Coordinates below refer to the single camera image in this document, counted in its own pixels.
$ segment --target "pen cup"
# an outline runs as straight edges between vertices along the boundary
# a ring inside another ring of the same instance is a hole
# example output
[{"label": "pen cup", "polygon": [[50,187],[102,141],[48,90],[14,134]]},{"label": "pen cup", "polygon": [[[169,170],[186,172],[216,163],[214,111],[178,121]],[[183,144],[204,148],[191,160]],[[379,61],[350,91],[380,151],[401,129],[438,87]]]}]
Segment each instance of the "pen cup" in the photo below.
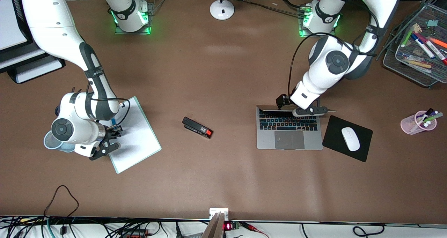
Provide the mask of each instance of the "pen cup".
[{"label": "pen cup", "polygon": [[422,116],[425,113],[426,111],[418,111],[416,114],[402,119],[401,121],[402,131],[404,131],[407,134],[413,135],[424,131],[431,131],[434,128],[436,128],[436,119],[432,120],[432,123],[427,127],[424,127],[422,124],[418,125],[418,122],[422,120],[422,117],[420,116]]}]

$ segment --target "white mounting bracket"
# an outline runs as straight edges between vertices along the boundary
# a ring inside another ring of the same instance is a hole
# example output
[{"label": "white mounting bracket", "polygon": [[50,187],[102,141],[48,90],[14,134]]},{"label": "white mounting bracket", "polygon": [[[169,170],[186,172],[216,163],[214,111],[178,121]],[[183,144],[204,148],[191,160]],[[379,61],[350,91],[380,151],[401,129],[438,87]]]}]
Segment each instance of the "white mounting bracket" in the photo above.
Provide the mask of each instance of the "white mounting bracket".
[{"label": "white mounting bracket", "polygon": [[210,219],[212,219],[216,213],[224,213],[225,221],[228,221],[228,208],[210,208]]}]

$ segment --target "blue marker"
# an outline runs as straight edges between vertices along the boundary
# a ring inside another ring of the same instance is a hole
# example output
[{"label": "blue marker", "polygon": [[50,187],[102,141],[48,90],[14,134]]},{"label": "blue marker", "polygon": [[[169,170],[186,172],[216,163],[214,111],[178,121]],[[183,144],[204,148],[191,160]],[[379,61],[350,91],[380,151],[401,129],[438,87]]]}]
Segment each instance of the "blue marker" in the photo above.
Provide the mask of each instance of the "blue marker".
[{"label": "blue marker", "polygon": [[435,55],[425,46],[425,44],[416,36],[415,34],[411,34],[411,38],[416,41],[416,43],[421,47],[429,58],[434,59]]}]

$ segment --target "brown tabletop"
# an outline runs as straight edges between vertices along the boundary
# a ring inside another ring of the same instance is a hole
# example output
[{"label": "brown tabletop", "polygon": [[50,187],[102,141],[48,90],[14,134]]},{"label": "brown tabletop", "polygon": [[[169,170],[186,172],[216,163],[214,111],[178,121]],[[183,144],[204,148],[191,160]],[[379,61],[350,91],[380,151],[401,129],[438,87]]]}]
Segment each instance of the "brown tabletop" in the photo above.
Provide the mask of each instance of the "brown tabletop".
[{"label": "brown tabletop", "polygon": [[[374,131],[365,163],[327,148],[258,150],[255,106],[286,93],[297,20],[234,1],[234,16],[218,21],[209,14],[213,1],[166,0],[150,36],[114,35],[104,0],[69,3],[114,92],[138,98],[163,149],[121,174],[108,157],[47,150],[54,108],[72,87],[85,89],[83,71],[68,62],[21,85],[2,74],[0,214],[42,214],[65,184],[80,202],[78,216],[207,218],[210,207],[223,207],[236,219],[447,223],[447,120],[414,136],[399,125],[430,107],[447,112],[445,85],[419,87],[374,61],[361,79],[324,93],[333,115]],[[394,23],[417,7],[402,2]],[[342,12],[338,35],[351,42],[367,12],[349,3]],[[292,85],[308,70],[316,40],[300,49]],[[214,136],[183,128],[186,115]],[[328,120],[321,118],[323,134]],[[74,206],[61,192],[49,214]]]}]

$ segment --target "laptop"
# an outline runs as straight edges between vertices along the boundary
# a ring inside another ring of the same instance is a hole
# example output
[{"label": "laptop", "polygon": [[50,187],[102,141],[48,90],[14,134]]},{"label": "laptop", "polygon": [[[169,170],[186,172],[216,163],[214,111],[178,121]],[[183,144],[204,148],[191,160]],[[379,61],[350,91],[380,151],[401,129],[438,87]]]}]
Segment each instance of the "laptop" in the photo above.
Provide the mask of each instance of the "laptop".
[{"label": "laptop", "polygon": [[292,109],[256,107],[258,149],[322,150],[319,116],[294,117]]}]

